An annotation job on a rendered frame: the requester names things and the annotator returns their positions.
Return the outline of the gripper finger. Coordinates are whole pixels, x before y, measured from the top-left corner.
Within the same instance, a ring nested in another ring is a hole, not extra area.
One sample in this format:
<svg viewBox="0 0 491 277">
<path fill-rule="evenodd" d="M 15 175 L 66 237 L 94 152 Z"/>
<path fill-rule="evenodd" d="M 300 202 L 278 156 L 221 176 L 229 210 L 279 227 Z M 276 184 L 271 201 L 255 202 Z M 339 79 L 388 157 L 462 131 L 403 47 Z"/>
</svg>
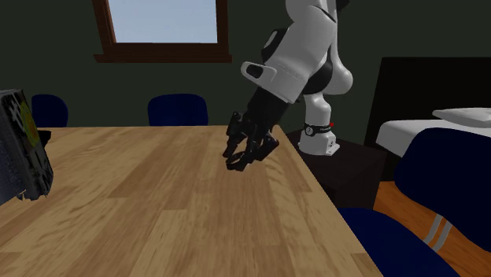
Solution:
<svg viewBox="0 0 491 277">
<path fill-rule="evenodd" d="M 242 158 L 244 152 L 235 152 L 238 145 L 246 138 L 242 130 L 242 114 L 239 112 L 233 112 L 230 122 L 227 127 L 226 135 L 227 147 L 223 152 L 223 157 L 226 158 L 227 169 L 236 169 L 237 163 Z"/>
<path fill-rule="evenodd" d="M 242 151 L 240 158 L 234 163 L 234 170 L 243 171 L 248 164 L 254 161 L 262 161 L 267 157 L 277 146 L 279 141 L 276 140 L 270 131 L 262 138 L 262 143 L 259 141 L 249 140 L 246 148 Z"/>
</svg>

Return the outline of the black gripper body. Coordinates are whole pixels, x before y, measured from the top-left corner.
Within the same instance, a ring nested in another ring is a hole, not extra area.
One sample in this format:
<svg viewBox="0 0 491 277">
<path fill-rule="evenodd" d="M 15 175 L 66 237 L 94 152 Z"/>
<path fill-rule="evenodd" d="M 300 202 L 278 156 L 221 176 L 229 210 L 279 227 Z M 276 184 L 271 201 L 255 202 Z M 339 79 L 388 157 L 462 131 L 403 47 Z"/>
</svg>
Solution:
<svg viewBox="0 0 491 277">
<path fill-rule="evenodd" d="M 242 116 L 248 139 L 262 139 L 280 121 L 290 104 L 258 87 Z"/>
</svg>

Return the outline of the blue chair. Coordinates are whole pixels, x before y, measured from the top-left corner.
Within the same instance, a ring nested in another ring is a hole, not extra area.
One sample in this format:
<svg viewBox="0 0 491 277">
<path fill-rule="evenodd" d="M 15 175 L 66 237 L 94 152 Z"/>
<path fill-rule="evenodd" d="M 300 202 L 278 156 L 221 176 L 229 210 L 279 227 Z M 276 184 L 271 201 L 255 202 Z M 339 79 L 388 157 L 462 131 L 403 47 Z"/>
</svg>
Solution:
<svg viewBox="0 0 491 277">
<path fill-rule="evenodd" d="M 37 127 L 68 125 L 68 106 L 56 95 L 36 94 L 31 98 L 31 107 Z"/>
<path fill-rule="evenodd" d="M 147 106 L 150 126 L 207 126 L 209 115 L 204 98 L 196 94 L 164 94 Z"/>
<path fill-rule="evenodd" d="M 460 277 L 401 223 L 363 208 L 338 210 L 384 277 Z"/>
<path fill-rule="evenodd" d="M 393 172 L 401 193 L 491 253 L 491 138 L 432 127 L 410 142 Z"/>
</svg>

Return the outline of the dark robot stand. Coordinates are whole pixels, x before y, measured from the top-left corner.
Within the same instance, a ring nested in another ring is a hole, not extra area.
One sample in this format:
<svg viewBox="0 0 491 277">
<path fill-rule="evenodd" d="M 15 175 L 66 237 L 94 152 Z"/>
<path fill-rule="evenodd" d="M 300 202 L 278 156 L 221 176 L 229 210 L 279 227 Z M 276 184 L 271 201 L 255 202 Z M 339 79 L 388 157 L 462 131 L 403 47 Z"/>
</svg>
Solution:
<svg viewBox="0 0 491 277">
<path fill-rule="evenodd" d="M 337 144 L 331 156 L 299 155 L 336 207 L 372 209 L 386 153 L 342 139 Z"/>
</svg>

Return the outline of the wooden table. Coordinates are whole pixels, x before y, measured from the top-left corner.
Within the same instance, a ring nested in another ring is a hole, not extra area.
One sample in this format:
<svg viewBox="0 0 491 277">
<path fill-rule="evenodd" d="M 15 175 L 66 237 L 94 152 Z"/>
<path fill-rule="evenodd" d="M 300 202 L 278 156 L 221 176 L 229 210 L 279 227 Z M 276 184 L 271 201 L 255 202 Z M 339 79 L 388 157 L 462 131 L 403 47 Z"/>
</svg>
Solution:
<svg viewBox="0 0 491 277">
<path fill-rule="evenodd" d="M 382 277 L 274 135 L 236 172 L 222 126 L 53 129 L 49 195 L 0 205 L 0 277 Z"/>
</svg>

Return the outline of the brown framed window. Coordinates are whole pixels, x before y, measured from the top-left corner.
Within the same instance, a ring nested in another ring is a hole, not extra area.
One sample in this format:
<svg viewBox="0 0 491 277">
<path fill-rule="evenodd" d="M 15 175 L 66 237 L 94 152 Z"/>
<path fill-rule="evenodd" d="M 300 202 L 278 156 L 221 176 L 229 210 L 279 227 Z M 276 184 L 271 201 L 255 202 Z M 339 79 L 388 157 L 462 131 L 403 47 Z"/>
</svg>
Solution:
<svg viewBox="0 0 491 277">
<path fill-rule="evenodd" d="M 92 0 L 98 63 L 231 63 L 228 0 Z"/>
</svg>

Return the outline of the bed with black headboard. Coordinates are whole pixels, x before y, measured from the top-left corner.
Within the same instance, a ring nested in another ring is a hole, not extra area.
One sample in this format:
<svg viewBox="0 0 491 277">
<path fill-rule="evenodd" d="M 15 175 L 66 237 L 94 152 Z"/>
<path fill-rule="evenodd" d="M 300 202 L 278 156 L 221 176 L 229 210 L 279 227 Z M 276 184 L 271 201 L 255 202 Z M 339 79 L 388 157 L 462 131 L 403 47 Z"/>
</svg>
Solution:
<svg viewBox="0 0 491 277">
<path fill-rule="evenodd" d="M 491 108 L 491 57 L 384 57 L 364 145 L 390 120 L 429 120 L 436 109 Z"/>
</svg>

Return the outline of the orange striped rug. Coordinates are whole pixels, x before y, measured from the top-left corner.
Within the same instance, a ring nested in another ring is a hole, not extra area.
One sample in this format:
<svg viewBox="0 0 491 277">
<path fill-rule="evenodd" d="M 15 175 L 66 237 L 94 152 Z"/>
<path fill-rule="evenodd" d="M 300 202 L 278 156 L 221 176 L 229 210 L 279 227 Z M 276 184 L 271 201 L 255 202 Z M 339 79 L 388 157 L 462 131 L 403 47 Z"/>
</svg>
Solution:
<svg viewBox="0 0 491 277">
<path fill-rule="evenodd" d="M 403 224 L 424 239 L 435 213 L 404 196 L 393 181 L 380 182 L 374 210 Z M 461 277 L 491 277 L 491 253 L 479 248 L 453 227 L 437 252 Z"/>
</svg>

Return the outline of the black patterned box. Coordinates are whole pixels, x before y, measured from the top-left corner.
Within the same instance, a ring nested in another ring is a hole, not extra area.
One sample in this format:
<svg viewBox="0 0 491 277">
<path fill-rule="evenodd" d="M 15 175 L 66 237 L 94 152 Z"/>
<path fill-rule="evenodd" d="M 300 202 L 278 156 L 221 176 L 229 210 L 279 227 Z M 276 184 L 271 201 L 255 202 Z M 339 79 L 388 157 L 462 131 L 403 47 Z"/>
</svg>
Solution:
<svg viewBox="0 0 491 277">
<path fill-rule="evenodd" d="M 54 172 L 21 89 L 0 90 L 0 205 L 49 194 Z"/>
</svg>

